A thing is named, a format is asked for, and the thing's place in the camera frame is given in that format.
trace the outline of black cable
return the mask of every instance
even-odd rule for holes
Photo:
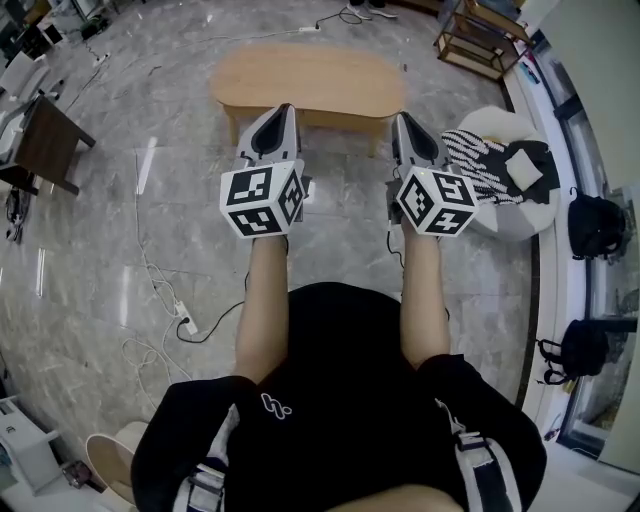
[[[211,329],[207,335],[202,338],[201,340],[188,340],[186,338],[183,338],[182,336],[180,336],[180,326],[184,325],[186,323],[189,323],[189,318],[183,318],[182,320],[180,320],[180,323],[178,324],[178,327],[176,327],[176,336],[178,337],[178,339],[180,341],[184,341],[185,343],[192,343],[194,345],[199,345],[200,343],[204,343],[205,341],[207,341],[209,339],[209,337],[213,334],[213,332],[218,328],[218,326],[220,325],[220,322],[222,321],[222,319],[227,316],[229,313],[231,313],[234,309],[236,309],[240,304],[244,304],[244,301],[238,302],[237,304],[234,304],[233,306],[231,306],[229,309],[227,309],[224,313],[222,313],[222,315],[220,315],[220,318],[218,318],[218,321],[216,322],[216,325],[213,326],[213,329]]]
[[[338,12],[336,14],[332,14],[331,16],[327,16],[326,18],[321,18],[318,21],[316,21],[316,30],[320,29],[320,22],[321,21],[330,20],[331,18],[335,18],[336,16],[338,18],[340,18],[341,21],[345,22],[347,25],[361,25],[362,24],[362,18],[359,18],[358,16],[356,16],[355,14],[350,12],[349,9],[347,9],[346,7],[343,7],[340,12]],[[351,18],[353,18],[353,20],[349,21],[347,16],[350,16]]]
[[[289,254],[289,239],[286,237],[284,237],[284,241],[286,243],[286,254]],[[249,271],[247,271],[247,275],[244,276],[244,291],[247,291],[247,288],[249,286]],[[213,328],[207,333],[207,335],[202,338],[201,340],[188,340],[186,338],[183,338],[182,336],[180,336],[180,326],[189,323],[189,318],[183,318],[182,320],[180,320],[180,323],[178,324],[178,326],[176,327],[176,336],[178,337],[178,339],[180,341],[184,341],[185,343],[192,343],[194,345],[199,345],[200,343],[204,343],[205,341],[207,341],[211,335],[213,334],[213,332],[218,328],[218,326],[220,325],[220,322],[222,321],[222,319],[227,316],[229,313],[231,313],[235,308],[237,308],[240,304],[244,304],[244,301],[238,302],[237,304],[234,304],[233,306],[231,306],[229,309],[227,309],[224,313],[222,313],[222,315],[220,315],[220,318],[218,318],[218,321],[216,322],[216,325],[213,326]]]
[[[404,262],[402,261],[402,253],[400,251],[391,250],[391,231],[387,231],[387,250],[389,251],[389,254],[398,255],[398,259],[400,260],[400,266],[404,269]]]

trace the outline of power strip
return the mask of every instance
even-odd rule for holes
[[[193,321],[193,317],[187,311],[187,308],[185,307],[184,302],[182,301],[176,302],[176,312],[178,313],[178,315],[180,315],[180,318],[182,318],[183,320],[185,318],[189,319],[189,321],[186,324],[184,324],[184,326],[187,328],[187,331],[189,331],[189,334],[191,334],[191,336],[197,334],[198,328],[196,327],[196,323]]]

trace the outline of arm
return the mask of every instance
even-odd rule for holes
[[[256,384],[264,379],[287,356],[288,332],[286,241],[282,236],[257,238],[238,324],[234,373]]]
[[[402,230],[405,267],[400,338],[404,356],[418,368],[430,357],[448,354],[451,340],[438,241],[433,236],[418,235],[406,218],[402,219]]]

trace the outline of wall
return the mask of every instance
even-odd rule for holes
[[[540,25],[582,101],[612,189],[640,180],[639,26],[637,0],[562,0]]]
[[[640,477],[555,443],[546,443],[547,472],[530,512],[624,512],[640,492]]]
[[[560,0],[527,0],[521,8],[519,22],[526,21],[529,27],[527,33],[533,34],[542,20],[549,14]]]

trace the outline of black bag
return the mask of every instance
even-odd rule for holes
[[[596,258],[617,251],[622,245],[625,219],[617,204],[591,197],[576,189],[569,205],[569,242],[574,259]]]
[[[560,347],[560,354],[553,354],[544,348],[544,344]],[[564,384],[584,375],[598,375],[609,353],[609,342],[605,332],[588,320],[574,320],[564,333],[562,344],[549,340],[538,340],[540,353],[549,364],[544,372],[545,384]],[[554,370],[551,363],[562,366],[564,373]],[[552,380],[554,375],[559,380]]]

